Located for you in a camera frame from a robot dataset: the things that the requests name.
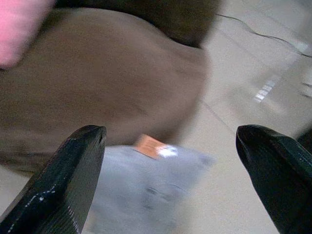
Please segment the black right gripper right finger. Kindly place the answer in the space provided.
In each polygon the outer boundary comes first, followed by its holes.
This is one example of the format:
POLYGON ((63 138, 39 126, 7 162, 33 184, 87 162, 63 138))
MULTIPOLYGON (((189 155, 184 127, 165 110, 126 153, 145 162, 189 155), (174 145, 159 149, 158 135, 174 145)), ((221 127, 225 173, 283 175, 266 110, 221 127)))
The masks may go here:
POLYGON ((312 232, 312 155, 298 141, 261 125, 237 128, 235 145, 280 234, 312 232))

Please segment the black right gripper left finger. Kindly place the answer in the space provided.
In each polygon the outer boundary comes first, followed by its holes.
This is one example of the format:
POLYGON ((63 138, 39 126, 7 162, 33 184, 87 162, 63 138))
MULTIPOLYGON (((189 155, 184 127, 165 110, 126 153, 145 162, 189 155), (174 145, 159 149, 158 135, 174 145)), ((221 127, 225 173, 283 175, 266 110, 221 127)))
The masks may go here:
POLYGON ((2 234, 79 234, 98 184, 106 127, 73 132, 0 216, 2 234))

